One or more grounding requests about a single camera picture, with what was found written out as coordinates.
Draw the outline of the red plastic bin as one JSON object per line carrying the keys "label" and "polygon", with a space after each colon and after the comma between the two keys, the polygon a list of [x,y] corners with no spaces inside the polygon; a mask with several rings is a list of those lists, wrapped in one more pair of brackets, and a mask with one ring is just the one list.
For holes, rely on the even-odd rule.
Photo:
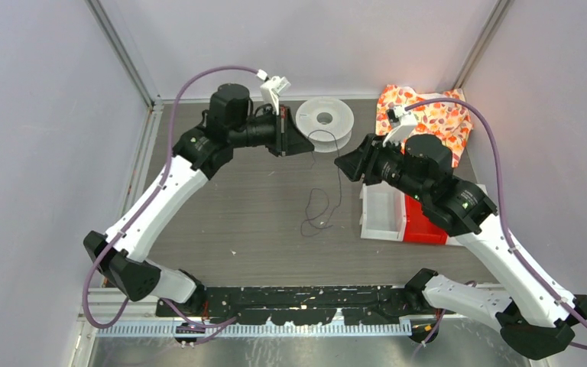
{"label": "red plastic bin", "polygon": [[404,229],[401,231],[403,242],[427,245],[445,245],[447,242],[446,232],[431,223],[423,214],[420,203],[410,196],[404,196],[403,224]]}

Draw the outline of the white plastic spool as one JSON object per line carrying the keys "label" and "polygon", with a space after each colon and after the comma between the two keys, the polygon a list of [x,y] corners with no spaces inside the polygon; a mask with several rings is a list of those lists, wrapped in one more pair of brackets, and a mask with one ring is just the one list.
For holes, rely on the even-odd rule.
{"label": "white plastic spool", "polygon": [[342,100],[316,97],[296,111],[295,123],[313,144],[316,153],[335,153],[352,137],[354,113]]}

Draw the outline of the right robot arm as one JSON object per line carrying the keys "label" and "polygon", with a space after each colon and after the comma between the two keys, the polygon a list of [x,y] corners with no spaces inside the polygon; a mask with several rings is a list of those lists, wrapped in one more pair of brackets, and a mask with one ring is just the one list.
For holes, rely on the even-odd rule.
{"label": "right robot arm", "polygon": [[560,287],[503,232],[495,203],[453,173],[451,157],[434,135],[412,136],[399,147],[370,134],[335,165],[352,182],[386,183],[419,203],[423,215],[463,244],[504,288],[485,291],[424,268],[405,285],[410,310],[459,313],[498,332],[528,359],[564,351],[573,344],[573,327],[587,320],[587,295]]}

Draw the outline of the white plastic bin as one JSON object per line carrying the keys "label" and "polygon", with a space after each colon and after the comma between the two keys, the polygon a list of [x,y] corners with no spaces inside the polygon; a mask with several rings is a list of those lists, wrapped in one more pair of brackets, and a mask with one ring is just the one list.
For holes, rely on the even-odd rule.
{"label": "white plastic bin", "polygon": [[387,183],[362,185],[361,238],[402,242],[406,229],[404,194]]}

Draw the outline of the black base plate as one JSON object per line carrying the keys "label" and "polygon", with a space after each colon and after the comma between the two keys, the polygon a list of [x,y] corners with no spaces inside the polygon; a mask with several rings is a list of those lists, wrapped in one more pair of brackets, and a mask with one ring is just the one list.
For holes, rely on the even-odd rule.
{"label": "black base plate", "polygon": [[391,325],[410,315],[437,316],[439,311],[402,287],[198,287],[184,304],[157,304],[158,317],[175,317],[177,311],[214,324],[235,318],[241,325],[327,325],[342,316],[349,326]]}

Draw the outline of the orange floral cloth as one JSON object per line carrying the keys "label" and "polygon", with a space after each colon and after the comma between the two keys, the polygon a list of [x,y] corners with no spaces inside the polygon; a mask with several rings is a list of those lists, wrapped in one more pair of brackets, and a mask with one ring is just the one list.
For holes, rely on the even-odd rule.
{"label": "orange floral cloth", "polygon": [[[418,93],[409,86],[388,84],[377,101],[375,134],[386,135],[393,129],[388,121],[387,110],[393,106],[407,106],[416,102],[441,97],[464,100],[460,89],[441,93]],[[473,123],[468,109],[452,102],[434,102],[413,110],[417,122],[407,136],[432,134],[437,136],[452,151],[452,166],[458,167],[465,152]]]}

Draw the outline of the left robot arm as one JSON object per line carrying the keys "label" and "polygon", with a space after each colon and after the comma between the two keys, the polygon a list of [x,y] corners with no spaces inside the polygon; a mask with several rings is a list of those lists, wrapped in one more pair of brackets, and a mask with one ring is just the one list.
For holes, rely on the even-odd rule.
{"label": "left robot arm", "polygon": [[228,83],[211,95],[201,123],[184,132],[151,187],[105,233],[91,231],[84,246],[96,270],[129,300],[167,298],[185,316],[204,305],[199,282],[184,271],[148,260],[158,235],[181,206],[205,186],[239,148],[264,146],[276,157],[311,152],[290,108],[279,102],[284,78],[261,85],[264,105],[255,108],[246,87]]}

